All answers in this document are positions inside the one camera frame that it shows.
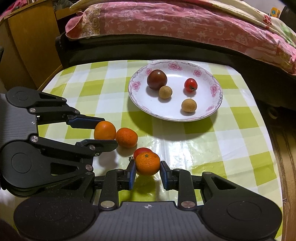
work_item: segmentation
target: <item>floral plate rim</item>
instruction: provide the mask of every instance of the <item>floral plate rim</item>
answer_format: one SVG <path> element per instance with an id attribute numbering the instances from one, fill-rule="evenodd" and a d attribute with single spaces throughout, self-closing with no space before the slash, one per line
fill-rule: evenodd
<path id="1" fill-rule="evenodd" d="M 219 94 L 219 99 L 218 99 L 218 104 L 214 107 L 214 109 L 211 111 L 211 112 L 208 112 L 206 115 L 203 115 L 203 116 L 199 116 L 199 117 L 192 117 L 192 118 L 187 118 L 187 119 L 175 119 L 175 118 L 169 118 L 169 117 L 163 117 L 163 116 L 160 116 L 160 115 L 157 115 L 157 114 L 154 114 L 153 112 L 151 112 L 150 110 L 146 109 L 145 107 L 142 107 L 141 105 L 139 105 L 135 99 L 135 97 L 133 96 L 133 93 L 131 91 L 131 82 L 134 80 L 134 78 L 136 76 L 138 76 L 138 74 L 140 74 L 142 71 L 144 71 L 145 69 L 147 69 L 148 66 L 153 66 L 153 65 L 157 65 L 159 63 L 175 63 L 175 62 L 179 62 L 179 63 L 182 63 L 182 64 L 187 64 L 191 67 L 195 67 L 195 68 L 198 68 L 198 69 L 202 69 L 203 71 L 205 71 L 205 73 L 207 75 L 209 75 L 212 80 L 215 82 L 215 84 L 217 84 L 219 86 L 219 89 L 220 89 L 220 94 Z M 156 61 L 156 62 L 152 62 L 150 64 L 147 64 L 143 67 L 141 67 L 139 70 L 137 70 L 133 76 L 131 77 L 129 83 L 128 83 L 128 94 L 130 96 L 130 99 L 132 100 L 132 102 L 142 111 L 144 111 L 145 113 L 153 116 L 153 117 L 156 117 L 158 119 L 162 119 L 162 120 L 165 120 L 165 121 L 174 121 L 174 122 L 192 122 L 192 121 L 198 121 L 198 120 L 202 120 L 202 119 L 205 119 L 207 117 L 209 117 L 210 115 L 214 114 L 218 109 L 219 107 L 221 106 L 221 103 L 222 103 L 222 100 L 223 100 L 223 91 L 222 91 L 222 88 L 219 84 L 219 82 L 217 81 L 217 79 L 210 73 L 208 72 L 207 70 L 205 70 L 203 67 L 200 67 L 196 64 L 193 64 L 193 63 L 190 63 L 190 62 L 186 62 L 186 61 L 180 61 L 180 60 L 162 60 L 162 61 Z"/>

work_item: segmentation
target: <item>black bed frame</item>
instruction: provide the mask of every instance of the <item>black bed frame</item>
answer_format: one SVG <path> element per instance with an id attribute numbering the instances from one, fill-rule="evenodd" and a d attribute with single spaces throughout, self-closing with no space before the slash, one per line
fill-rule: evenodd
<path id="1" fill-rule="evenodd" d="M 255 99 L 296 110 L 296 77 L 231 49 L 142 34 L 70 41 L 65 33 L 56 38 L 56 49 L 64 68 L 126 59 L 178 59 L 228 65 L 242 75 Z"/>

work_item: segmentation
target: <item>checkered tablecloth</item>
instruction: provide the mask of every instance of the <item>checkered tablecloth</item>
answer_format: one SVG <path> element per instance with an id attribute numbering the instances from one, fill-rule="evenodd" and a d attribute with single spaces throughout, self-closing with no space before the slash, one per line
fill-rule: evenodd
<path id="1" fill-rule="evenodd" d="M 139 136 L 137 147 L 148 147 L 171 169 L 183 168 L 193 175 L 214 172 L 259 193 L 282 208 L 279 172 L 271 142 L 254 98 L 241 75 L 231 67 L 194 62 L 218 80 L 223 101 L 210 117 L 187 123 L 154 118 L 129 98 L 131 76 L 151 61 L 109 61 L 84 64 L 58 73 L 44 92 L 67 99 L 82 114 L 103 117 L 116 129 L 128 127 Z M 39 135 L 75 144 L 93 138 L 93 130 L 72 129 L 65 123 L 39 126 Z M 125 169 L 135 148 L 118 147 L 94 158 L 94 172 L 103 175 Z M 196 190 L 198 204 L 202 199 Z M 177 201 L 177 191 L 165 191 L 159 174 L 138 176 L 134 189 L 120 191 L 120 201 Z M 281 238 L 281 228 L 277 239 Z"/>

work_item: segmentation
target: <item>orange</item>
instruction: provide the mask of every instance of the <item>orange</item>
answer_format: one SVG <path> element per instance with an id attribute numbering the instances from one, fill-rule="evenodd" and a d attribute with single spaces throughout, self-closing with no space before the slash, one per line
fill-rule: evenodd
<path id="1" fill-rule="evenodd" d="M 137 145 L 138 135 L 133 130 L 123 127 L 117 131 L 115 140 L 119 146 L 131 148 Z"/>
<path id="2" fill-rule="evenodd" d="M 114 140 L 116 137 L 115 126 L 108 121 L 99 122 L 94 129 L 94 139 L 97 140 Z"/>
<path id="3" fill-rule="evenodd" d="M 152 176 L 160 169 L 160 158 L 154 152 L 142 152 L 136 157 L 136 169 L 140 175 Z"/>

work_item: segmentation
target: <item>cherry tomato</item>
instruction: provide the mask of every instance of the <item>cherry tomato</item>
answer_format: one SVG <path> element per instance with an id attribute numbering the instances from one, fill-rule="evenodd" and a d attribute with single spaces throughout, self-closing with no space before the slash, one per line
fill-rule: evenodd
<path id="1" fill-rule="evenodd" d="M 141 147 L 141 148 L 136 149 L 135 152 L 133 153 L 133 159 L 136 160 L 136 157 L 139 154 L 141 154 L 142 152 L 145 152 L 145 151 L 151 151 L 151 150 L 149 148 L 146 148 L 146 147 Z"/>
<path id="2" fill-rule="evenodd" d="M 188 92 L 193 92 L 197 90 L 197 83 L 195 79 L 189 78 L 184 83 L 184 88 Z"/>

